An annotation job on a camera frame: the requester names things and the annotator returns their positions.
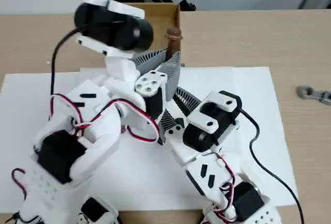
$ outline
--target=gray ribbed part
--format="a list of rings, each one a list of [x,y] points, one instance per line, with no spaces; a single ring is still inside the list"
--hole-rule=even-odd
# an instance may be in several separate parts
[[[139,56],[133,57],[131,60],[136,65],[140,75],[144,75],[151,70],[155,70],[166,59],[166,49],[140,53]]]
[[[162,125],[162,129],[164,132],[178,125],[178,123],[175,121],[175,119],[171,116],[171,114],[167,110],[165,110],[162,119],[160,121],[160,124]]]
[[[176,95],[190,112],[192,112],[201,103],[201,101],[197,99],[197,97],[195,97],[181,87],[177,87]]]
[[[166,100],[170,101],[176,91],[180,76],[180,54],[176,52],[171,59],[166,61],[158,69],[159,72],[168,75],[168,81],[165,85]]]

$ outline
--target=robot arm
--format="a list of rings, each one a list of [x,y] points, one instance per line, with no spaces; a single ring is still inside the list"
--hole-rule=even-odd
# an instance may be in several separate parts
[[[240,154],[222,151],[239,128],[241,107],[238,96],[211,92],[187,116],[186,128],[174,125],[165,137],[197,191],[212,202],[203,210],[202,223],[281,223]]]
[[[267,218],[265,223],[280,223],[240,157],[220,152],[239,127],[241,99],[211,92],[197,102],[182,94],[178,52],[171,58],[166,50],[133,57],[153,39],[142,10],[111,0],[84,0],[75,24],[99,22],[109,25],[85,29],[77,40],[106,55],[106,74],[67,95],[52,95],[51,119],[35,137],[19,223],[116,223],[118,212],[98,197],[86,199],[86,191],[94,171],[118,149],[124,127],[145,142],[169,142],[197,191],[212,202],[203,211],[204,223],[264,223]],[[166,111],[173,97],[187,116],[186,128]]]

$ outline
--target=black wire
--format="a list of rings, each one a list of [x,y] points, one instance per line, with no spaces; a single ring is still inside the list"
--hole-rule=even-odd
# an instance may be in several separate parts
[[[15,220],[15,223],[17,223],[17,221],[20,220],[21,223],[28,224],[28,223],[35,221],[37,218],[40,218],[40,217],[37,215],[37,216],[31,218],[30,220],[23,220],[20,215],[20,212],[16,212],[12,215],[12,217],[10,219],[6,220],[5,223],[9,222],[10,220]]]
[[[240,110],[240,112],[244,115],[244,117],[246,117],[256,128],[257,132],[255,134],[255,137],[249,142],[249,150],[250,153],[253,157],[253,159],[255,160],[255,162],[266,172],[268,173],[270,176],[272,176],[273,178],[275,178],[277,181],[279,181],[292,195],[293,199],[296,202],[296,205],[298,206],[299,209],[299,214],[300,214],[300,220],[302,224],[305,224],[305,220],[304,220],[304,213],[302,211],[300,202],[298,200],[298,198],[296,197],[295,193],[293,192],[293,190],[281,179],[279,178],[277,175],[275,175],[273,172],[271,172],[270,170],[268,170],[263,164],[260,163],[260,161],[258,160],[258,158],[255,156],[255,153],[253,151],[253,143],[254,141],[256,141],[260,135],[260,127],[259,124],[257,124],[257,122],[243,109]]]
[[[60,49],[60,47],[73,35],[77,33],[81,33],[83,31],[86,31],[88,29],[94,28],[94,27],[107,27],[107,26],[112,26],[113,24],[119,24],[123,23],[124,21],[113,21],[113,22],[97,22],[97,23],[90,23],[90,24],[85,24],[76,27],[75,29],[71,30],[66,36],[64,36],[59,43],[57,43],[53,55],[52,55],[52,70],[51,70],[51,95],[54,94],[54,83],[55,83],[55,60],[57,53]]]

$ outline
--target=tabletop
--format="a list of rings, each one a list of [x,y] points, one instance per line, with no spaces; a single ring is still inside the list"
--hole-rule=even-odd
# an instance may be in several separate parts
[[[331,90],[331,10],[182,12],[180,27],[186,66],[270,67],[306,223],[328,223],[331,107],[299,99],[295,88]],[[72,15],[0,16],[0,83],[5,73],[50,71],[55,44],[72,28]],[[103,55],[71,39],[56,70],[101,66]],[[299,222],[295,206],[279,210],[283,223]],[[124,224],[193,224],[200,216],[201,211],[121,213]]]

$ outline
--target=white paper sheet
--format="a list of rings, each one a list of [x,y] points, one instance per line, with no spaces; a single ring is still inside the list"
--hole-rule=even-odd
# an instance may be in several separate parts
[[[77,81],[91,76],[87,74],[57,73],[56,91],[68,92]],[[22,193],[12,183],[10,171],[24,166],[32,149],[32,137],[47,121],[49,77],[49,74],[12,74],[5,77],[0,94],[0,133],[3,138],[0,197],[6,199],[0,202],[2,213],[15,211],[22,201]],[[226,90],[239,94],[244,108],[257,118],[264,130],[261,140],[254,146],[257,156],[296,191],[268,68],[182,68],[179,85],[200,99],[210,91]],[[249,90],[252,85],[259,91],[252,94]],[[268,110],[267,115],[266,109],[261,108],[261,100]],[[179,112],[173,106],[169,109],[173,114]],[[254,129],[244,120],[241,134],[242,139],[247,141],[254,135]],[[282,186],[259,171],[254,163],[252,166],[266,182],[263,190],[277,205],[293,203]],[[102,195],[119,210],[182,210],[202,208],[206,204],[204,197],[186,179],[167,145],[146,145],[126,135],[122,137],[120,150],[96,173],[91,192]]]
[[[234,79],[237,94],[243,102],[243,109],[260,126],[260,137],[255,141],[253,150],[259,161],[269,170],[280,176],[297,195],[297,188],[286,145],[284,129],[280,117],[278,101],[273,80],[268,67],[235,68]],[[243,151],[249,158],[254,172],[263,182],[261,188],[277,206],[295,204],[290,193],[277,180],[264,172],[249,153],[249,141],[255,136],[254,126],[243,116],[240,117],[240,134]]]

